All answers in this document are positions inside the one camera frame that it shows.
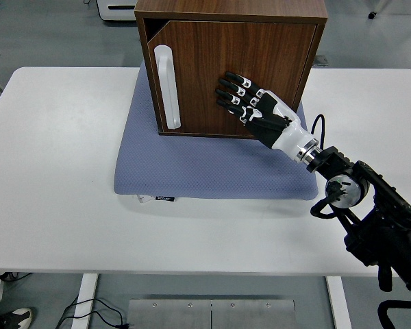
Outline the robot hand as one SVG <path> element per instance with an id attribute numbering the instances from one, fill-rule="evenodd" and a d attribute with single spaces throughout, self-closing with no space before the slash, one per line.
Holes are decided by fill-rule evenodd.
<path id="1" fill-rule="evenodd" d="M 263 145 L 306 164 L 321 153 L 313 134 L 302 128 L 295 111 L 277 95 L 229 71 L 219 83 L 222 89 L 216 89 L 217 104 L 237 117 Z"/>

